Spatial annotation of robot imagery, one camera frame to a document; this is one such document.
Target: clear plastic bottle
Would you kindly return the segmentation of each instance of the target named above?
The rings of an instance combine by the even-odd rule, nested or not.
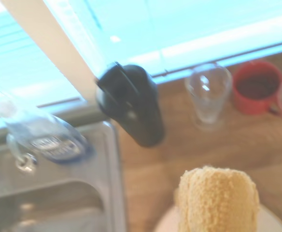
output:
[[[90,148],[77,129],[37,107],[1,100],[0,117],[17,143],[53,162],[77,159]]]

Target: plate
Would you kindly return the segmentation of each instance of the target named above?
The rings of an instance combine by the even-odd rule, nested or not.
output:
[[[161,218],[154,232],[177,232],[178,223],[179,214],[173,206]],[[263,205],[258,215],[257,232],[282,232],[282,221]]]

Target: kitchen sink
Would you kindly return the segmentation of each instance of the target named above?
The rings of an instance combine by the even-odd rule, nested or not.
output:
[[[35,156],[32,172],[0,145],[0,232],[126,232],[114,129],[78,130],[93,145],[87,157],[56,164]]]

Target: wooden countertop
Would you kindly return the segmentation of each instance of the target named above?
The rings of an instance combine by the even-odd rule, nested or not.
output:
[[[282,70],[282,57],[268,59]],[[261,203],[282,220],[282,118],[242,115],[227,103],[224,126],[204,132],[192,121],[182,80],[160,87],[160,96],[166,127],[160,145],[142,148],[119,129],[129,231],[153,231],[173,204],[179,177],[204,165],[245,171],[257,184]]]

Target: red mug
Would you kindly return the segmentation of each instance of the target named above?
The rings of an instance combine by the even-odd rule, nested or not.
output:
[[[258,115],[277,103],[282,73],[266,61],[244,63],[233,75],[233,102],[242,113]]]

